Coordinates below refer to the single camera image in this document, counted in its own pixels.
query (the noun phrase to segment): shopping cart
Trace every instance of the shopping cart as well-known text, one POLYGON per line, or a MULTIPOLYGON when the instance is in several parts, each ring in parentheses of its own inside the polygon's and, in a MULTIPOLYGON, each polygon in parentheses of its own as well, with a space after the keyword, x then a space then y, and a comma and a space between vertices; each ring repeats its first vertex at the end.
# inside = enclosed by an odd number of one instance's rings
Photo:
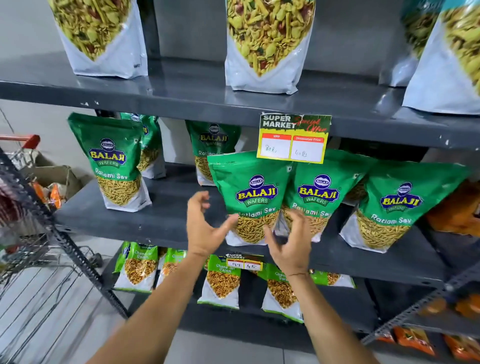
MULTIPOLYGON (((0 135, 0 141, 22 142, 6 155, 23 178, 33 182, 35 149, 40 137, 0 135)), ((51 233, 17 201, 8 184, 0 180, 1 364, 24 361, 22 355, 32 338, 82 275, 59 246, 50 244, 52 240, 51 233)), ((87 246, 79 248, 93 267, 102 265, 99 254, 87 246)), ((57 336, 35 363, 47 360, 71 319, 57 330, 57 336)))

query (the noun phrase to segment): red shopping cart handle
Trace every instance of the red shopping cart handle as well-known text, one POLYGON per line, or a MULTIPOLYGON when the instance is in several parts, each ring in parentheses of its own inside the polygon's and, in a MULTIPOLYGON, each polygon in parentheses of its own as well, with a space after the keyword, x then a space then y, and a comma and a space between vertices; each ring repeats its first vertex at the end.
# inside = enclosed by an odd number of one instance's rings
POLYGON ((0 140, 13 140, 15 142, 25 142, 22 145, 24 149, 35 149, 40 143, 40 136, 36 134, 32 135, 0 135, 0 140))

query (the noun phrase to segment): white tiled floor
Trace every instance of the white tiled floor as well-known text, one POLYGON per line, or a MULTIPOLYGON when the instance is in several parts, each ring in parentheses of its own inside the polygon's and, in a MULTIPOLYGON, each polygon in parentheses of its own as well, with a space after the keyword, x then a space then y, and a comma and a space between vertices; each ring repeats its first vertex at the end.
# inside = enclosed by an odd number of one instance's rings
MULTIPOLYGON (((105 256, 113 256, 121 244, 120 241, 84 236, 76 236, 75 240, 78 245, 88 245, 95 252, 105 256)), ((10 308, 11 312, 9 311, 3 317, 1 315, 22 289, 19 287, 16 291, 13 290, 12 297, 5 296, 0 301, 0 351, 13 336, 6 334, 2 337, 1 333, 8 326, 8 319, 10 318, 11 321, 16 316, 16 313, 12 313, 15 308, 10 308)), ((28 291, 33 292, 30 288, 25 290, 25 292, 28 291)), ((127 292, 120 292, 118 296, 126 306, 133 298, 133 295, 127 292)), ((20 306, 21 300, 17 300, 14 306, 20 306)), ((44 362, 49 364, 83 364, 122 323, 123 319, 93 288, 88 279, 79 277, 15 362, 37 364, 40 363, 41 358, 45 357, 44 362), (66 324, 59 339, 55 341, 66 324)), ((379 354, 377 357, 382 364, 414 363, 385 354, 379 354)), ((316 357, 311 354, 182 330, 177 331, 166 359, 167 364, 223 364, 226 362, 243 364, 246 361, 250 364, 318 364, 316 357)))

